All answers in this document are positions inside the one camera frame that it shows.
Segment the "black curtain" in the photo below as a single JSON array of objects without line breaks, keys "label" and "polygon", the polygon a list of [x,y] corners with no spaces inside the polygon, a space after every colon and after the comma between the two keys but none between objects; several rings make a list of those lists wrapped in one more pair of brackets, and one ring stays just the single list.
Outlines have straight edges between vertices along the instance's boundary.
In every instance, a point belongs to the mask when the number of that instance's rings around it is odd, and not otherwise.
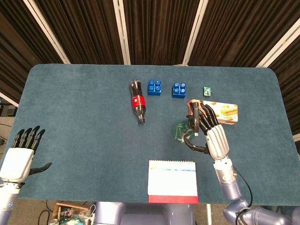
[{"label": "black curtain", "polygon": [[112,0],[35,0],[71,63],[123,64]]},{"label": "black curtain", "polygon": [[298,0],[211,0],[188,64],[255,67],[299,17]]},{"label": "black curtain", "polygon": [[20,101],[30,69],[61,63],[23,1],[0,1],[0,91]]},{"label": "black curtain", "polygon": [[269,66],[277,75],[293,135],[300,133],[300,36]]},{"label": "black curtain", "polygon": [[199,0],[123,0],[131,64],[181,64]]}]

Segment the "blue lego block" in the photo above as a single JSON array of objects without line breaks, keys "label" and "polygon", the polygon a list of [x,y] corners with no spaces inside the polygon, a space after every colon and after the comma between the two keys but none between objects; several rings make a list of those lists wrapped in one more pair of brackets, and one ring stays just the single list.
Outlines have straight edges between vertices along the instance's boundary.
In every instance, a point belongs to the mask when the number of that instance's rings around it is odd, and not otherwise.
[{"label": "blue lego block", "polygon": [[150,80],[148,83],[148,95],[161,95],[161,81]]},{"label": "blue lego block", "polygon": [[172,97],[173,98],[184,98],[186,96],[186,84],[175,83],[173,85]]}]

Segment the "cardboard box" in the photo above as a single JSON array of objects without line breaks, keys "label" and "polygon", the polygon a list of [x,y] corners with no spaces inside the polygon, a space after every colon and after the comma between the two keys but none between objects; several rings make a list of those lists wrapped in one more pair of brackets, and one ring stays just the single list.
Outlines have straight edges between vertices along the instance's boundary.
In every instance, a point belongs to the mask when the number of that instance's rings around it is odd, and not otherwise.
[{"label": "cardboard box", "polygon": [[72,203],[67,203],[67,202],[58,202],[56,203],[54,210],[53,210],[53,214],[52,214],[52,219],[57,219],[58,218],[58,214],[59,214],[59,209],[60,207],[68,207],[68,208],[72,208],[74,210],[74,214],[78,215],[81,212],[84,212],[83,215],[89,217],[90,216],[90,211],[88,211],[90,208],[83,206],[83,205],[78,205],[78,204],[72,204]]},{"label": "cardboard box", "polygon": [[[189,115],[193,115],[193,112],[191,110],[191,103],[193,102],[199,102],[199,106],[200,103],[209,105],[215,111],[219,123],[232,125],[238,122],[238,105],[192,99],[187,104],[189,108]],[[205,111],[201,108],[201,106],[199,107],[199,109],[205,114]]]}]

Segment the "floor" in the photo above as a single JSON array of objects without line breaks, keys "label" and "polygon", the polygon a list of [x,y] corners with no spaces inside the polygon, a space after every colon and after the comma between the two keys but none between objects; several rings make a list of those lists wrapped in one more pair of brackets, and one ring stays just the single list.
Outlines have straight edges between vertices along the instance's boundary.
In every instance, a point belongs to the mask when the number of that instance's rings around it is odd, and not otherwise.
[{"label": "floor", "polygon": [[[0,117],[0,124],[7,124],[12,126],[14,123],[14,117]],[[10,134],[11,127],[0,125],[0,136],[8,139]],[[0,159],[2,158],[2,153],[4,151],[5,144],[0,145]],[[46,209],[46,200],[17,200],[15,208],[12,212],[9,225],[28,225],[28,224],[37,224],[38,216],[41,211]],[[53,209],[55,203],[58,201],[48,201],[48,206],[50,209]],[[87,202],[85,205],[92,205],[92,202]],[[212,224],[213,225],[228,225],[229,223],[223,217],[223,209],[226,205],[223,204],[213,204],[211,205],[212,213]],[[207,215],[206,215],[206,205],[197,205],[195,207],[195,218],[198,225],[207,224]],[[41,216],[41,225],[45,225],[47,220],[47,214],[44,213]]]}]

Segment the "blue table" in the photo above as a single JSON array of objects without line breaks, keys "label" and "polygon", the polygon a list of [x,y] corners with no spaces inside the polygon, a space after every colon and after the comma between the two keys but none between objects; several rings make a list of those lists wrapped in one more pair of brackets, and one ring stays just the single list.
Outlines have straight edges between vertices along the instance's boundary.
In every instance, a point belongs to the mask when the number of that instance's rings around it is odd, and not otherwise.
[{"label": "blue table", "polygon": [[[146,98],[146,123],[138,124],[129,82],[138,77]],[[148,96],[150,79],[161,96]],[[185,99],[172,98],[185,82]],[[203,97],[203,87],[211,97]],[[147,202],[148,161],[196,162],[200,203],[229,203],[209,155],[177,142],[173,126],[185,120],[190,99],[233,103],[239,122],[224,125],[233,164],[248,180],[254,204],[299,205],[300,163],[277,78],[268,68],[60,65],[35,66],[29,74],[8,146],[22,128],[46,129],[21,198]],[[201,135],[193,139],[204,145]],[[241,178],[245,195],[248,190]]]}]

